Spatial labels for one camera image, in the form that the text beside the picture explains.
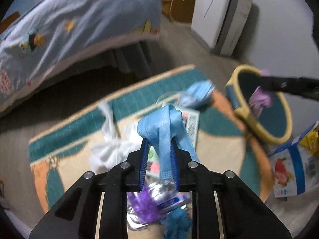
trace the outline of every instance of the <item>purple cloth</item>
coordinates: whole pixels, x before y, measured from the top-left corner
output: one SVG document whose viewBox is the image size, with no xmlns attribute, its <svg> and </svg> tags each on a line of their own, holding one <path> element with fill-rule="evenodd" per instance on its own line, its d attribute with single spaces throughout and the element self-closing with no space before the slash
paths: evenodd
<svg viewBox="0 0 319 239">
<path fill-rule="evenodd" d="M 259 118 L 264 107 L 272 106 L 272 96 L 270 92 L 263 90 L 260 86 L 249 98 L 249 107 L 251 108 L 254 116 Z"/>
</svg>

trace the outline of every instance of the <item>white tissue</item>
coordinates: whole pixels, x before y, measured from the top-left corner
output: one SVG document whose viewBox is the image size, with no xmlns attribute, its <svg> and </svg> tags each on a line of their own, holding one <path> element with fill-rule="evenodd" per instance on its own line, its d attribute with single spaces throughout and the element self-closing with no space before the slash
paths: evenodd
<svg viewBox="0 0 319 239">
<path fill-rule="evenodd" d="M 113 112 L 107 102 L 101 102 L 98 108 L 106 119 L 102 126 L 104 142 L 90 148 L 93 155 L 89 162 L 95 174 L 107 172 L 115 165 L 126 161 L 128 154 L 139 150 L 142 143 L 142 138 L 137 133 L 137 122 L 123 128 L 127 140 L 119 139 L 113 123 Z"/>
</svg>

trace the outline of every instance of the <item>blue bedspread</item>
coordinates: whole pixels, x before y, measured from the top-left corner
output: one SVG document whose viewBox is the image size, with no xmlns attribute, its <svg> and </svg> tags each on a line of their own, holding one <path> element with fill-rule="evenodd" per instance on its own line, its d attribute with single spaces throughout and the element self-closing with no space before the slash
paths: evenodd
<svg viewBox="0 0 319 239">
<path fill-rule="evenodd" d="M 160 0 L 44 0 L 0 35 L 0 112 L 71 64 L 156 39 Z"/>
</svg>

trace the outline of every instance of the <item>product box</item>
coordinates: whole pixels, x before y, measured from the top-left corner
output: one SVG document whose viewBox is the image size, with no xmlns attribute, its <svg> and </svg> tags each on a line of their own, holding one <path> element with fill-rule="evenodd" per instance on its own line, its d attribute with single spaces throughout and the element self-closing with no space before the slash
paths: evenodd
<svg viewBox="0 0 319 239">
<path fill-rule="evenodd" d="M 299 195 L 319 183 L 318 131 L 319 121 L 268 156 L 275 175 L 275 197 Z"/>
</svg>

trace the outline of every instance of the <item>white appliance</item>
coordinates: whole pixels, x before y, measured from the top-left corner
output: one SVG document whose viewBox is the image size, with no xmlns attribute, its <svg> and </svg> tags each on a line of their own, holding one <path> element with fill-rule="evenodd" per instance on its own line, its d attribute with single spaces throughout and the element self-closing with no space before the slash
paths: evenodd
<svg viewBox="0 0 319 239">
<path fill-rule="evenodd" d="M 196 0 L 192 32 L 212 53 L 230 56 L 251 3 L 252 0 Z"/>
</svg>

